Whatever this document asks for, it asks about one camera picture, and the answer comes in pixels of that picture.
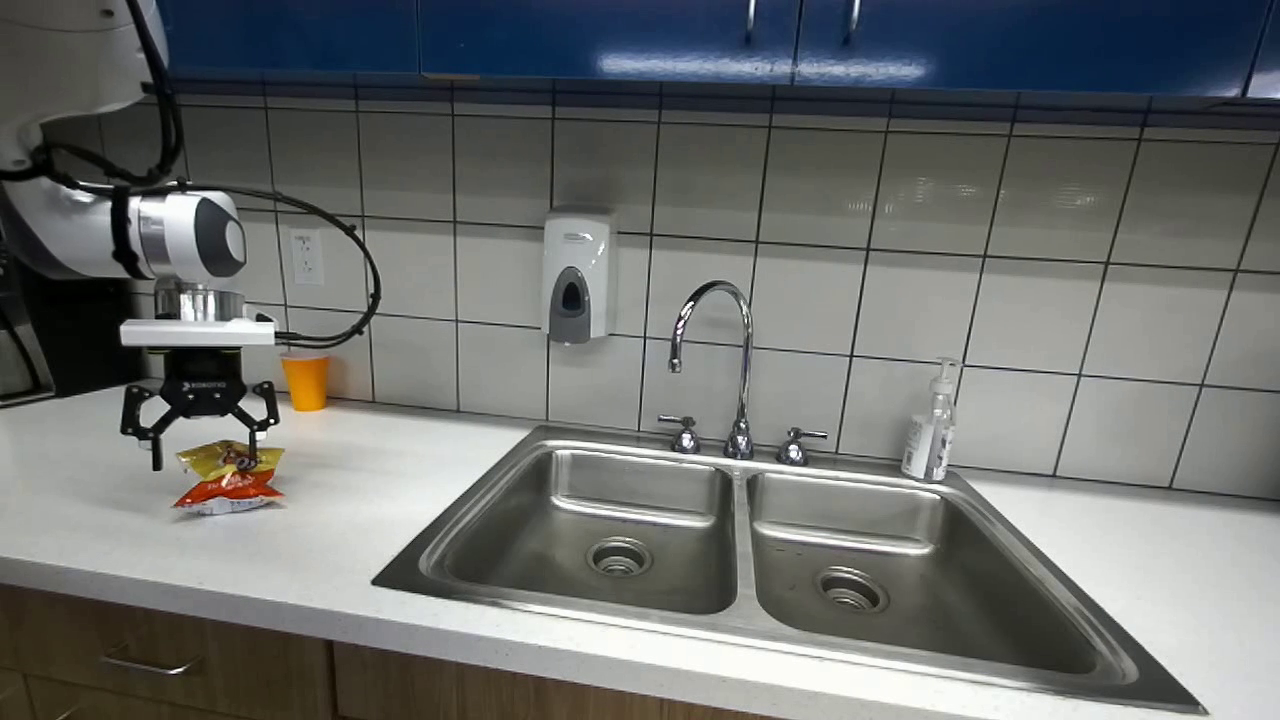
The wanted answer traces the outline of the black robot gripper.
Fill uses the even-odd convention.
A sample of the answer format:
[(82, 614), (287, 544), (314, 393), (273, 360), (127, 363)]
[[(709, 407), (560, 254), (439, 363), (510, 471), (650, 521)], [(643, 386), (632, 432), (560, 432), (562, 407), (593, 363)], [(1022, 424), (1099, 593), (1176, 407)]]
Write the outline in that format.
[(164, 432), (197, 415), (240, 419), (249, 448), (234, 464), (256, 468), (260, 435), (280, 424), (274, 386), (249, 386), (234, 348), (168, 348), (158, 386), (125, 389), (118, 432), (145, 441), (151, 471), (158, 471)]

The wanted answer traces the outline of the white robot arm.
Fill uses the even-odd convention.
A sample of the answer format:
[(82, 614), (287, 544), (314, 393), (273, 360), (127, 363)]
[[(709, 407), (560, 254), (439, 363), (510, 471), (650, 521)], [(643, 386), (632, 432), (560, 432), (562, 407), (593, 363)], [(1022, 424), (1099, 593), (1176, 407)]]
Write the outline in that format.
[[(145, 98), (158, 109), (145, 172), (44, 137), (50, 119)], [(0, 0), (0, 217), (10, 258), (49, 279), (181, 283), (171, 322), (118, 324), (125, 348), (164, 356), (164, 380), (127, 386), (118, 411), (151, 468), (164, 468), (175, 419), (234, 415), (249, 435), (280, 419), (274, 389), (240, 371), (243, 348), (274, 344), (274, 324), (224, 305), (224, 283), (249, 266), (234, 202), (181, 184), (181, 146), (157, 0)]]

